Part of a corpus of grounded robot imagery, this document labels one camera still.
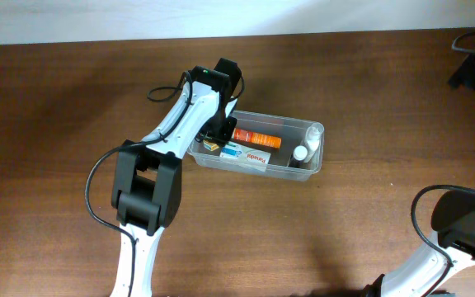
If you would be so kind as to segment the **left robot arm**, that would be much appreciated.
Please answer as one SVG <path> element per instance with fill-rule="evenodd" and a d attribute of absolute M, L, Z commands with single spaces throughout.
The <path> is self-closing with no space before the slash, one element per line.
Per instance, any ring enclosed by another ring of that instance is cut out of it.
<path fill-rule="evenodd" d="M 179 97 L 164 120 L 140 142 L 127 140 L 118 152 L 111 204 L 120 231 L 120 258 L 112 295 L 150 296 L 158 242 L 181 203 L 182 159 L 193 141 L 225 145 L 237 121 L 237 63 L 220 59 L 215 68 L 186 71 Z"/>

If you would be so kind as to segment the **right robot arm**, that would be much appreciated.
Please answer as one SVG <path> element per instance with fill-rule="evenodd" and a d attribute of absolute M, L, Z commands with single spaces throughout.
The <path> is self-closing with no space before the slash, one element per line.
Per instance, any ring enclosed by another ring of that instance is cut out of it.
<path fill-rule="evenodd" d="M 443 190 L 431 219 L 431 233 L 418 225 L 416 207 L 430 191 Z M 382 274 L 363 296 L 431 296 L 458 272 L 475 265 L 475 189 L 432 185 L 420 190 L 411 206 L 413 228 L 422 245 L 396 270 Z"/>

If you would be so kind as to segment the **white Panadol medicine box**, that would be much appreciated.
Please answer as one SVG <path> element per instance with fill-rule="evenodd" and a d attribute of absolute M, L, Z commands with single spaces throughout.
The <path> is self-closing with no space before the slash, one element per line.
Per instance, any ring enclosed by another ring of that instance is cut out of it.
<path fill-rule="evenodd" d="M 270 153 L 234 142 L 228 142 L 222 147 L 219 156 L 232 160 L 240 167 L 259 172 L 265 172 L 270 161 Z"/>

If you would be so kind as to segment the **orange tablet tube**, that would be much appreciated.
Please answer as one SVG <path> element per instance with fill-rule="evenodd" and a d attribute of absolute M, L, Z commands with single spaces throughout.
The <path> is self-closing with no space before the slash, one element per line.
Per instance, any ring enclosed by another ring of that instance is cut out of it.
<path fill-rule="evenodd" d="M 239 128 L 234 129 L 232 138 L 238 141 L 247 142 L 250 144 L 258 144 L 273 149 L 279 149 L 282 143 L 282 138 Z"/>

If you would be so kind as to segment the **white spray bottle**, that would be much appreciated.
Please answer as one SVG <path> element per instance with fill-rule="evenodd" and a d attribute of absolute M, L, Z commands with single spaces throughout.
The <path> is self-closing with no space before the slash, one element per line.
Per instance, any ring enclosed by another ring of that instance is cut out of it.
<path fill-rule="evenodd" d="M 302 145 L 307 149 L 307 156 L 303 160 L 305 163 L 308 163 L 313 155 L 317 152 L 320 143 L 321 137 L 324 129 L 320 123 L 311 124 L 306 131 L 305 137 L 302 141 Z"/>

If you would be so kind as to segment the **dark bottle white cap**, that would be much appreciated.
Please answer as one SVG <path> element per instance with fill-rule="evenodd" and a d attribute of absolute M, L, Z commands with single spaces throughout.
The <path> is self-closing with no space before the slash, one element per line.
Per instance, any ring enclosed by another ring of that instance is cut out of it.
<path fill-rule="evenodd" d="M 294 168 L 300 168 L 304 159 L 308 155 L 308 150 L 305 146 L 299 145 L 294 148 L 294 151 L 289 159 L 288 166 Z"/>

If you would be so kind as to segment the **gold lid balm jar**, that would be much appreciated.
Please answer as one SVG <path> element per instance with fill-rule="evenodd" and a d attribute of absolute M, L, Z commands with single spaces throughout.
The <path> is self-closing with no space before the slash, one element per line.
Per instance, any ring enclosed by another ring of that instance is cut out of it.
<path fill-rule="evenodd" d="M 214 142 L 211 142 L 211 141 L 208 141 L 208 140 L 204 140 L 203 141 L 203 146 L 205 149 L 209 150 L 210 152 L 213 152 L 213 151 L 216 151 L 217 149 L 219 149 L 219 145 L 214 143 Z"/>

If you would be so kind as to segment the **clear plastic container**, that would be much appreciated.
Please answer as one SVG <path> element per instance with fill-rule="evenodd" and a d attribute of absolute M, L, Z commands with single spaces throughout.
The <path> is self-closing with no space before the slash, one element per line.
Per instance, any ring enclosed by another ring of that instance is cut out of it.
<path fill-rule="evenodd" d="M 222 148 L 209 150 L 203 143 L 192 141 L 187 153 L 202 167 L 241 172 L 263 177 L 304 182 L 320 171 L 324 146 L 324 126 L 316 121 L 301 120 L 235 110 L 238 129 L 267 134 L 281 139 L 279 148 L 231 140 Z M 318 131 L 318 147 L 313 156 L 299 167 L 291 167 L 294 149 L 304 144 L 310 128 Z"/>

